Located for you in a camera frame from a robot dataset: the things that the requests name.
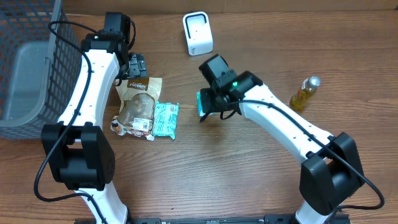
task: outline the white label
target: white label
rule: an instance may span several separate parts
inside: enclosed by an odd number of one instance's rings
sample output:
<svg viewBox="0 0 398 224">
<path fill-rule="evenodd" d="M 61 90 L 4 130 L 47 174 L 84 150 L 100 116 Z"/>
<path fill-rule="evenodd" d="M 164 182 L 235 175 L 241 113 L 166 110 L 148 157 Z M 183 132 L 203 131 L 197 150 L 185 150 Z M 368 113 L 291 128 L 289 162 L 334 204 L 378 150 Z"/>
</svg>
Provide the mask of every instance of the white label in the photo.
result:
<svg viewBox="0 0 398 224">
<path fill-rule="evenodd" d="M 149 120 L 142 118 L 134 118 L 132 128 L 138 131 L 148 131 L 149 130 Z"/>
</svg>

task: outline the yellow bottle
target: yellow bottle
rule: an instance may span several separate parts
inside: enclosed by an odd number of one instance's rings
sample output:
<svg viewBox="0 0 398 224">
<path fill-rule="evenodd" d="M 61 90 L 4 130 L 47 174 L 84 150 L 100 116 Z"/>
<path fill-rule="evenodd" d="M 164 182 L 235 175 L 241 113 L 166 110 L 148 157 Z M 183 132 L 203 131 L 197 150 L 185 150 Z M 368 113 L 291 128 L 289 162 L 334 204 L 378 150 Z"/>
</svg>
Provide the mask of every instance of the yellow bottle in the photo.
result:
<svg viewBox="0 0 398 224">
<path fill-rule="evenodd" d="M 320 85 L 321 80 L 319 77 L 311 77 L 304 80 L 303 85 L 298 92 L 291 97 L 289 101 L 290 108 L 294 111 L 304 110 L 308 99 L 317 92 Z"/>
</svg>

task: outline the plastic container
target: plastic container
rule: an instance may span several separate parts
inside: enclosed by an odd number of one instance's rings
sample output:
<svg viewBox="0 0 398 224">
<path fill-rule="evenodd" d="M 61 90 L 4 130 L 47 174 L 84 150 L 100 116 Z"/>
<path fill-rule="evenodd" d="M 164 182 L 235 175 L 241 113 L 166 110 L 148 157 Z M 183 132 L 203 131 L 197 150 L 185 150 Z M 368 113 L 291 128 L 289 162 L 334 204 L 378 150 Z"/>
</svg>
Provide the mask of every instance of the plastic container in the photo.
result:
<svg viewBox="0 0 398 224">
<path fill-rule="evenodd" d="M 0 1 L 0 138 L 39 138 L 67 106 L 81 55 L 47 29 L 57 20 L 61 0 Z M 53 28 L 78 44 L 71 25 Z"/>
<path fill-rule="evenodd" d="M 320 85 L 321 80 L 319 77 L 311 77 L 304 80 L 298 92 L 291 97 L 289 101 L 290 108 L 294 111 L 304 110 L 307 101 L 317 92 Z"/>
</svg>

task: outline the bottle cap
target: bottle cap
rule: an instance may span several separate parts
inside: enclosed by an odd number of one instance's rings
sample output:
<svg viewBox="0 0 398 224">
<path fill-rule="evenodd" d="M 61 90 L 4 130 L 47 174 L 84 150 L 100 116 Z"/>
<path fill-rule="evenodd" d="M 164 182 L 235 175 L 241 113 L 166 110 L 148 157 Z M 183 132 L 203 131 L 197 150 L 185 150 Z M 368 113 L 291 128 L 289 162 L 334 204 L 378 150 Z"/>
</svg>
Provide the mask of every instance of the bottle cap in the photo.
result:
<svg viewBox="0 0 398 224">
<path fill-rule="evenodd" d="M 321 80 L 319 77 L 311 77 L 308 80 L 308 87 L 310 88 L 318 88 L 321 85 Z"/>
</svg>

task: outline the wooden surface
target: wooden surface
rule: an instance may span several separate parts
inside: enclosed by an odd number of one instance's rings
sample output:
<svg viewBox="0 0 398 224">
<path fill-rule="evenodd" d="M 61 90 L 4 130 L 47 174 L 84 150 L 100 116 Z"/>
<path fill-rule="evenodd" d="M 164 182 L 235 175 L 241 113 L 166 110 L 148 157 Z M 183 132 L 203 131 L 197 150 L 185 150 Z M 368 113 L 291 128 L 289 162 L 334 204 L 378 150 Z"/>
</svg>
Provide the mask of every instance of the wooden surface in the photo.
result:
<svg viewBox="0 0 398 224">
<path fill-rule="evenodd" d="M 299 12 L 393 10 L 398 0 L 67 0 L 67 13 L 105 15 L 123 12 L 132 15 L 186 14 L 192 11 L 226 12 Z"/>
<path fill-rule="evenodd" d="M 296 12 L 211 14 L 211 54 L 190 57 L 182 15 L 134 16 L 136 52 L 152 77 L 163 78 L 162 102 L 179 102 L 177 138 L 119 137 L 108 126 L 120 101 L 113 88 L 104 133 L 116 154 L 114 184 L 134 217 L 254 217 L 293 213 L 302 203 L 300 166 L 270 134 L 243 117 L 199 124 L 196 92 L 208 84 L 198 66 L 218 53 L 238 73 L 250 70 L 288 102 L 301 82 L 322 85 L 302 116 L 337 135 L 349 133 L 363 169 L 383 192 L 382 210 L 347 210 L 353 223 L 398 222 L 398 13 Z M 103 17 L 70 17 L 101 29 Z M 86 31 L 76 29 L 78 37 Z M 0 223 L 72 223 L 91 218 L 80 198 L 45 203 L 33 181 L 44 159 L 39 140 L 0 140 Z M 47 197 L 67 194 L 49 168 Z M 364 186 L 347 203 L 375 205 Z"/>
</svg>

